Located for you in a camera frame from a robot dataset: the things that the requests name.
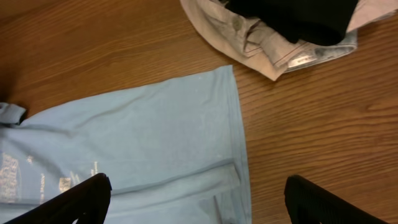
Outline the light blue t-shirt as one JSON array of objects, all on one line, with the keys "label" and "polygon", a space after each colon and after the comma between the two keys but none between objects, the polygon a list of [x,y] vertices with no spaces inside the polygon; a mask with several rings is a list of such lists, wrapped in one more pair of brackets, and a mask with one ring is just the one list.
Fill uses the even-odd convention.
[{"label": "light blue t-shirt", "polygon": [[1,221],[95,174],[106,223],[251,223],[248,157],[230,65],[71,101],[1,126]]}]

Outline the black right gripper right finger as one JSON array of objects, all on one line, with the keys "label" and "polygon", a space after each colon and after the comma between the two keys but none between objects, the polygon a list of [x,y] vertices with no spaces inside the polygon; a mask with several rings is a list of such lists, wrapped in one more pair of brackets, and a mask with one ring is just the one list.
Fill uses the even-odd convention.
[{"label": "black right gripper right finger", "polygon": [[387,224],[299,175],[287,178],[284,195],[292,224]]}]

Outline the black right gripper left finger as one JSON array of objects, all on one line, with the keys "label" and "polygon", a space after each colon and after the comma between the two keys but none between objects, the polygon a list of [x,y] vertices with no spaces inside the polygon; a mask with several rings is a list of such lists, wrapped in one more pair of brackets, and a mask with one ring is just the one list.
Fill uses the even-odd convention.
[{"label": "black right gripper left finger", "polygon": [[111,191],[109,177],[99,173],[6,224],[103,224]]}]

